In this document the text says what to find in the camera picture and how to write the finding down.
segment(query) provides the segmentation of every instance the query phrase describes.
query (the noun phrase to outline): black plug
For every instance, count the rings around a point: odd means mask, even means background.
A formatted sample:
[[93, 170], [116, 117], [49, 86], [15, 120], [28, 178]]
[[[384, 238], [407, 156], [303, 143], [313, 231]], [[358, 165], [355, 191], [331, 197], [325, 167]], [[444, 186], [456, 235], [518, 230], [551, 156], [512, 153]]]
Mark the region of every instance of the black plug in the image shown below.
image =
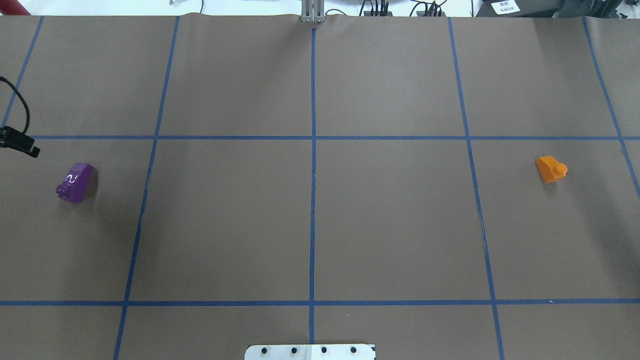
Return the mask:
[[37, 158], [40, 154], [40, 148], [33, 146], [34, 139], [27, 136], [27, 134], [5, 126], [0, 129], [0, 147], [8, 147], [10, 149], [24, 152], [32, 158]]

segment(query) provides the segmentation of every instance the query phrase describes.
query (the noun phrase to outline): orange plastic toy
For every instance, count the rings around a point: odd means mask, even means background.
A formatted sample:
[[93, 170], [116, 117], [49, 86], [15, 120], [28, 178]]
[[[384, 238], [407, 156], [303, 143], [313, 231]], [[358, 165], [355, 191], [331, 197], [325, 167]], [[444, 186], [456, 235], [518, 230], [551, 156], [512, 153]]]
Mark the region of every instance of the orange plastic toy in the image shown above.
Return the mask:
[[568, 170], [565, 164], [558, 162], [551, 155], [536, 159], [536, 166], [545, 184], [562, 179]]

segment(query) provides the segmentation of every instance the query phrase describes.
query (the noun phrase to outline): white sticker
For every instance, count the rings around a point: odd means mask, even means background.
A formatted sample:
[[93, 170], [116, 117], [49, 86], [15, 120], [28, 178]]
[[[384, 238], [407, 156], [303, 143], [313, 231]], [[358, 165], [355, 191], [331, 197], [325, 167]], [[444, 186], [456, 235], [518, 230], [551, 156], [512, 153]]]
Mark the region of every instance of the white sticker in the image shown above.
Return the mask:
[[498, 15], [502, 15], [503, 13], [515, 13], [520, 11], [518, 4], [516, 4], [516, 0], [498, 1], [497, 3], [492, 3], [491, 6], [493, 6], [495, 13]]

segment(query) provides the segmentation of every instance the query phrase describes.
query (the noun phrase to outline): purple block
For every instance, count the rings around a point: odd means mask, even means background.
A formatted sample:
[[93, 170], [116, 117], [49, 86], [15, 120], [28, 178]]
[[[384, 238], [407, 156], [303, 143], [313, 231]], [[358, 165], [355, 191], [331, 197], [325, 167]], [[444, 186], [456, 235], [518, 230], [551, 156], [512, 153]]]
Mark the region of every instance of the purple block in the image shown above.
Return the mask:
[[56, 188], [58, 197], [70, 202], [82, 202], [92, 172], [93, 166], [76, 163], [69, 170], [65, 180]]

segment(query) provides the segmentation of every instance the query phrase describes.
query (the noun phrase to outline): blue grid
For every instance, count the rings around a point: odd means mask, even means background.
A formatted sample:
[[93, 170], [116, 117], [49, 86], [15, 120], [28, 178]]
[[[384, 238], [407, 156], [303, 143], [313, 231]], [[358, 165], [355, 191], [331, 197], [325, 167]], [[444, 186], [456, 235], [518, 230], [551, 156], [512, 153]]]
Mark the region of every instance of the blue grid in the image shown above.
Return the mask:
[[[27, 69], [29, 59], [36, 44], [36, 40], [40, 33], [44, 17], [41, 17], [36, 27], [31, 45], [25, 57], [24, 63], [20, 70], [20, 75], [16, 82], [16, 87], [20, 87], [22, 78]], [[593, 60], [595, 72], [598, 76], [602, 92], [607, 102], [611, 119], [616, 129], [617, 136], [472, 136], [469, 133], [466, 107], [462, 82], [460, 77], [460, 68], [458, 65], [458, 56], [456, 53], [456, 44], [454, 30], [451, 18], [449, 22], [449, 34], [451, 37], [451, 48], [456, 72], [456, 82], [458, 85], [458, 94], [460, 97], [460, 108], [462, 113], [462, 121], [465, 129], [465, 136], [318, 136], [316, 134], [316, 28], [311, 30], [311, 136], [209, 136], [209, 135], [160, 135], [160, 126], [162, 123], [164, 100], [168, 88], [170, 72], [172, 67], [173, 52], [175, 50], [175, 42], [179, 28], [180, 17], [175, 18], [173, 29], [171, 48], [164, 79], [163, 92], [161, 96], [160, 107], [158, 110], [156, 130], [153, 135], [35, 135], [33, 138], [40, 140], [153, 140], [149, 165], [147, 169], [147, 177], [145, 181], [145, 189], [140, 206], [140, 215], [138, 217], [138, 227], [136, 230], [136, 238], [134, 240], [133, 251], [131, 255], [131, 263], [129, 274], [127, 276], [127, 286], [123, 301], [85, 301], [85, 300], [0, 300], [0, 306], [100, 306], [100, 307], [121, 307], [122, 314], [120, 317], [120, 325], [116, 338], [116, 345], [113, 358], [118, 359], [120, 345], [122, 344], [122, 336], [124, 334], [125, 320], [128, 307], [145, 307], [145, 306], [304, 306], [309, 310], [309, 342], [314, 343], [314, 307], [315, 306], [491, 306], [493, 311], [493, 319], [495, 324], [496, 340], [499, 350], [500, 360], [504, 360], [504, 349], [502, 346], [502, 336], [500, 332], [500, 322], [497, 306], [511, 305], [563, 305], [563, 304], [640, 304], [638, 299], [496, 299], [495, 289], [493, 286], [493, 277], [491, 271], [491, 261], [489, 256], [489, 248], [484, 230], [484, 220], [482, 213], [482, 204], [479, 194], [479, 187], [476, 177], [476, 169], [474, 165], [472, 142], [482, 140], [570, 140], [570, 141], [619, 141], [622, 148], [628, 170], [634, 182], [637, 196], [640, 198], [640, 186], [631, 164], [625, 141], [638, 141], [640, 136], [623, 136], [615, 112], [613, 110], [609, 93], [606, 89], [600, 67], [596, 58], [593, 44], [591, 42], [591, 34], [585, 17], [582, 18], [584, 31], [587, 37], [589, 50]], [[9, 118], [15, 94], [12, 95], [7, 110], [4, 114], [4, 126]], [[145, 212], [148, 197], [148, 184], [153, 168], [157, 143], [160, 140], [310, 140], [312, 144], [312, 173], [311, 173], [311, 207], [310, 207], [310, 266], [309, 266], [309, 300], [275, 300], [275, 301], [132, 301], [129, 300], [131, 294], [132, 278], [136, 265], [138, 253], [138, 245], [142, 232], [141, 223]], [[488, 287], [491, 299], [478, 300], [316, 300], [315, 299], [315, 204], [316, 204], [316, 142], [327, 140], [459, 140], [465, 141], [467, 144], [467, 152], [469, 157], [470, 172], [472, 176], [474, 194], [476, 197], [476, 206], [479, 221], [482, 228], [482, 237], [484, 243], [484, 258], [486, 273], [488, 278]]]

